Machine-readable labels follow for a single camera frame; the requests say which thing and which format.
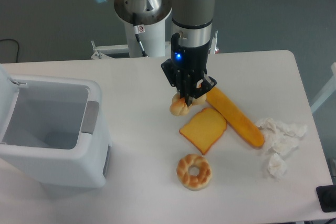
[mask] slice of bread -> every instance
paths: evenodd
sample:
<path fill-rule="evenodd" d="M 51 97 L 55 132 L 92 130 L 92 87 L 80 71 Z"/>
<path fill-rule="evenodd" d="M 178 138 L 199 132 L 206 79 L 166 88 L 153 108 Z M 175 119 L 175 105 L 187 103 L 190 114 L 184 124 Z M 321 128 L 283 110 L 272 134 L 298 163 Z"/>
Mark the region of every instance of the slice of bread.
<path fill-rule="evenodd" d="M 224 117 L 212 108 L 205 108 L 180 129 L 180 134 L 205 155 L 225 130 Z"/>

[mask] toy bread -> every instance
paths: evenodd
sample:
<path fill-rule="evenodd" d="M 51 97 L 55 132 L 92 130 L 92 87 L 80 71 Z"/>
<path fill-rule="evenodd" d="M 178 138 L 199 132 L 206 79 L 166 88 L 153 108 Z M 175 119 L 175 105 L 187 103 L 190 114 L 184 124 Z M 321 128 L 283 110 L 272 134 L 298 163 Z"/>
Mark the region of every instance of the toy bread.
<path fill-rule="evenodd" d="M 180 133 L 205 155 L 226 130 L 223 116 L 212 108 L 198 112 Z"/>
<path fill-rule="evenodd" d="M 220 89 L 213 87 L 206 100 L 247 143 L 254 147 L 264 144 L 264 136 L 258 127 Z"/>

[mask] metal stand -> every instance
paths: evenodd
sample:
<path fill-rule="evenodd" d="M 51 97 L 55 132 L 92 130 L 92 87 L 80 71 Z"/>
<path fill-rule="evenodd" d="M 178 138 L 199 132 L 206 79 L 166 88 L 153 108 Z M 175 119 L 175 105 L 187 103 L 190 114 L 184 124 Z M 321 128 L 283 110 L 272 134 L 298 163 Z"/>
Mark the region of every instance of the metal stand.
<path fill-rule="evenodd" d="M 336 90 L 336 63 L 331 65 L 331 70 L 333 76 L 330 80 L 323 86 L 323 88 L 318 92 L 318 94 L 313 99 L 313 104 L 310 107 L 311 113 L 314 113 L 324 102 L 331 96 L 331 94 Z"/>

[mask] white table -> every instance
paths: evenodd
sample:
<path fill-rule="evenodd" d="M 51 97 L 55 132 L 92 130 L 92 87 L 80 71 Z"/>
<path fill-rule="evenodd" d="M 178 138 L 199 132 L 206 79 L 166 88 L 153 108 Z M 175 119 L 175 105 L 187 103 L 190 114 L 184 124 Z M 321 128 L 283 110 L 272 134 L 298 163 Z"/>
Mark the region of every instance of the white table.
<path fill-rule="evenodd" d="M 206 158 L 213 179 L 201 191 L 176 176 L 181 157 L 198 153 L 169 112 L 175 90 L 163 58 L 16 63 L 10 73 L 91 79 L 103 90 L 113 137 L 107 183 L 100 189 L 46 186 L 0 161 L 1 223 L 273 223 L 328 219 L 315 188 L 332 184 L 299 71 L 288 51 L 210 56 L 209 75 L 251 120 L 271 117 L 307 124 L 299 149 L 285 159 L 280 181 L 266 170 L 269 155 L 230 127 Z"/>

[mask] white trash bin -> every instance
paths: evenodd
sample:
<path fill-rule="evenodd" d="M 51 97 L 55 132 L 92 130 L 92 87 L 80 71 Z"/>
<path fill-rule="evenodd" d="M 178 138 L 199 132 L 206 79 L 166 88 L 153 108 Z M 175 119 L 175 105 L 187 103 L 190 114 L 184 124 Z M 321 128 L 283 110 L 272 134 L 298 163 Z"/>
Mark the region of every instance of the white trash bin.
<path fill-rule="evenodd" d="M 101 100 L 94 81 L 0 65 L 0 158 L 41 183 L 103 186 L 112 143 Z"/>

